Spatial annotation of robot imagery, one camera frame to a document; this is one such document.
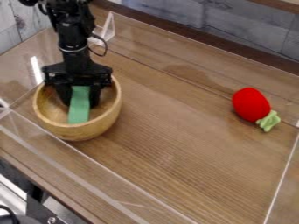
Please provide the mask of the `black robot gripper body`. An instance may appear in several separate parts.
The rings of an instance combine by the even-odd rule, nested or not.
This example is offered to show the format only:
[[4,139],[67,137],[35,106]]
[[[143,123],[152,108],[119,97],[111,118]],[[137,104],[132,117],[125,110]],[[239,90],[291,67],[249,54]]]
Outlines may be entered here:
[[61,52],[63,62],[44,66],[44,82],[48,85],[108,87],[112,83],[112,68],[92,61],[89,49],[77,52]]

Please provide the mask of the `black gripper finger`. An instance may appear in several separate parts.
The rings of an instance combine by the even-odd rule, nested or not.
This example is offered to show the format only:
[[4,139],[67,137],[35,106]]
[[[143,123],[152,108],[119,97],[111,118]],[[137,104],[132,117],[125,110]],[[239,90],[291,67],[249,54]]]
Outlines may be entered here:
[[71,85],[67,84],[57,84],[55,86],[56,92],[59,94],[60,100],[64,105],[71,105],[71,95],[72,95],[72,89]]
[[100,91],[101,91],[101,87],[99,85],[95,85],[89,88],[89,106],[92,108],[95,108],[99,105],[99,101],[100,101]]

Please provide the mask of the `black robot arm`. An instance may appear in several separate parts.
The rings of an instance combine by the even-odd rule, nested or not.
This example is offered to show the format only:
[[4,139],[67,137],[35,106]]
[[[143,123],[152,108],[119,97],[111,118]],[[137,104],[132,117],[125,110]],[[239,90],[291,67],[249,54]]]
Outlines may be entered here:
[[53,86],[61,102],[71,105],[75,86],[88,87],[88,103],[99,105],[101,89],[112,85],[112,68],[97,64],[89,54],[88,38],[107,41],[96,34],[95,17],[89,10],[92,0],[17,0],[27,7],[39,5],[57,33],[63,62],[44,66],[44,83]]

